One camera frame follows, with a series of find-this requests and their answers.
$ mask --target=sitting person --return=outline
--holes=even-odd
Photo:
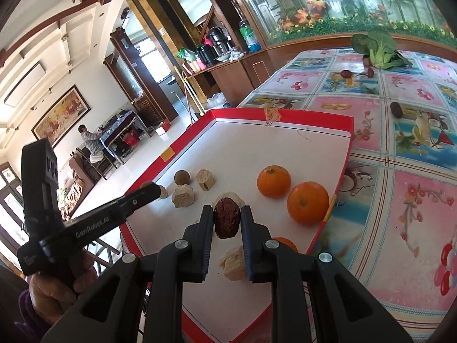
[[[85,125],[80,125],[78,127],[78,131],[81,133],[81,138],[84,145],[91,153],[90,162],[95,163],[102,161],[104,157],[104,146],[100,142],[100,137],[103,134],[103,130],[99,130],[97,133],[91,133],[87,130]],[[118,140],[116,140],[116,153],[118,156],[124,157],[125,154],[130,150],[131,148],[127,144],[124,142],[120,143]]]

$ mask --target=fish tank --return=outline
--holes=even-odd
[[[418,36],[452,48],[457,41],[432,0],[245,0],[268,44],[341,32]]]

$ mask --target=water bottle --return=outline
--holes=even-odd
[[[239,23],[239,31],[241,32],[241,35],[246,41],[246,44],[248,45],[249,51],[251,53],[259,51],[261,49],[259,41],[255,37],[255,33],[254,31],[252,31],[252,28],[247,20],[242,20]]]

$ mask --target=screw head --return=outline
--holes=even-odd
[[[133,253],[127,253],[122,256],[122,261],[124,263],[132,263],[136,259],[136,255]]]
[[[279,247],[279,242],[277,242],[276,240],[267,240],[265,242],[265,246],[268,249],[277,249]]]
[[[319,260],[324,263],[330,263],[332,261],[333,257],[331,254],[328,253],[320,253],[319,254]]]
[[[189,242],[187,242],[184,239],[178,240],[175,242],[175,248],[176,249],[185,249],[186,247],[189,246]]]

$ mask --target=tray rim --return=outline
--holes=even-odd
[[[313,127],[321,127],[326,129],[346,131],[349,133],[349,145],[346,152],[346,159],[344,166],[341,171],[339,181],[337,183],[335,192],[332,192],[332,196],[338,192],[341,185],[341,181],[344,175],[344,171],[347,167],[349,158],[349,152],[352,146],[353,133],[354,133],[354,118],[345,115],[315,112],[315,111],[300,111],[297,109],[279,109],[280,120],[275,123],[284,124],[299,124],[308,125]],[[198,121],[191,125],[182,135],[180,135],[162,154],[159,156],[146,170],[138,177],[138,179],[130,186],[125,194],[135,191],[140,188],[140,185],[147,180],[151,180],[153,176],[155,179],[170,163],[173,159],[184,149],[186,146],[197,137],[206,127],[208,127],[213,121],[217,120],[251,120],[251,121],[264,121],[266,122],[266,109],[265,108],[222,108],[212,109],[205,113]],[[170,151],[173,154],[164,160],[162,156],[166,151]],[[324,229],[327,222],[322,222],[314,235],[311,244],[309,245],[306,254],[314,247],[318,240],[322,230]],[[143,256],[138,244],[132,236],[130,226],[128,222],[125,222],[119,226],[121,234],[124,238],[125,244],[130,252],[137,256]],[[259,316],[236,338],[232,339],[230,343],[241,342],[259,323],[261,319],[270,311],[271,304],[261,313]],[[212,340],[199,326],[184,312],[182,311],[182,330],[187,337],[194,342],[199,343],[214,343]]]

